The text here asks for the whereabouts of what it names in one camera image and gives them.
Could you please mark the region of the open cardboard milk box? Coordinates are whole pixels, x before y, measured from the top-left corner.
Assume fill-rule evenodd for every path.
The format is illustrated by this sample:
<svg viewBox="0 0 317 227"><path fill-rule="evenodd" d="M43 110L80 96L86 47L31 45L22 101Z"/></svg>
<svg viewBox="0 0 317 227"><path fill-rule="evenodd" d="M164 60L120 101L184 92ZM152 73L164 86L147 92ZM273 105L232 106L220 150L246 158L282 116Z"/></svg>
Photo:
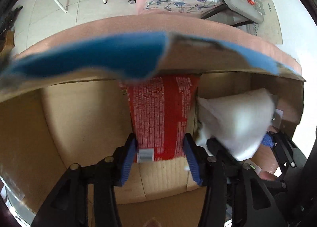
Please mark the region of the open cardboard milk box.
<svg viewBox="0 0 317 227"><path fill-rule="evenodd" d="M265 88L279 99L288 135L303 114L302 76L234 71L154 75L164 73L199 75L198 94L206 99ZM1 177L31 212L39 210L68 166L98 162L132 132L127 95L117 78L102 70L51 78L1 72Z"/></svg>

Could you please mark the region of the white soft pouch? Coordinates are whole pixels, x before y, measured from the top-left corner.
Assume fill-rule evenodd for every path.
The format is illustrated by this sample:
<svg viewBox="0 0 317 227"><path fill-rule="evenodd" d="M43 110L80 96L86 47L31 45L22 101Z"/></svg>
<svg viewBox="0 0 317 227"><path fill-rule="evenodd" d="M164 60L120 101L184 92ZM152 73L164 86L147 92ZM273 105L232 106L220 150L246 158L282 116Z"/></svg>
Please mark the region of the white soft pouch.
<svg viewBox="0 0 317 227"><path fill-rule="evenodd" d="M266 89L214 99L199 97L197 102L200 127L196 144L211 155L207 140L214 137L239 162L255 154L275 111Z"/></svg>

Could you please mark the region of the red snack packet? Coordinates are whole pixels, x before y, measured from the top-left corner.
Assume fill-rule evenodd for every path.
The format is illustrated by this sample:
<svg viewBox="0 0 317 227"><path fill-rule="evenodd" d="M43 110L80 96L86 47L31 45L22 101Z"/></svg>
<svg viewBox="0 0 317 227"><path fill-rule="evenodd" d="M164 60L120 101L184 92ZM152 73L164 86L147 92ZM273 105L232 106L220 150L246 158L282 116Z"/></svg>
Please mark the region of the red snack packet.
<svg viewBox="0 0 317 227"><path fill-rule="evenodd" d="M182 157L183 138L191 132L189 118L200 77L161 75L137 84L121 82L126 91L138 163Z"/></svg>

